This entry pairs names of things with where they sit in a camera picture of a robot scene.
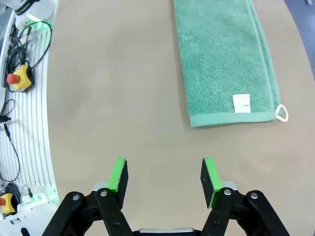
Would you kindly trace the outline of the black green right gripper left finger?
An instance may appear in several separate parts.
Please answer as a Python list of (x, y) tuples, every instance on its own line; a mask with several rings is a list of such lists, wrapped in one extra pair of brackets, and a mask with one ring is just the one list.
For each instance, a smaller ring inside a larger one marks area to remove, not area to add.
[(85, 196), (69, 192), (50, 220), (44, 236), (83, 236), (95, 221), (103, 221), (110, 236), (132, 236), (122, 213), (128, 181), (127, 160), (118, 158), (105, 187)]

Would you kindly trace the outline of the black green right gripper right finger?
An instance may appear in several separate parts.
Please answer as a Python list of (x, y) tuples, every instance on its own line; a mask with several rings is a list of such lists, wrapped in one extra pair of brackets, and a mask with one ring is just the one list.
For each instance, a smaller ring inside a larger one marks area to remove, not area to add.
[(210, 214), (202, 236), (223, 236), (229, 220), (236, 220), (247, 236), (287, 236), (287, 229), (259, 190), (243, 195), (223, 185), (212, 158), (202, 160), (200, 175)]

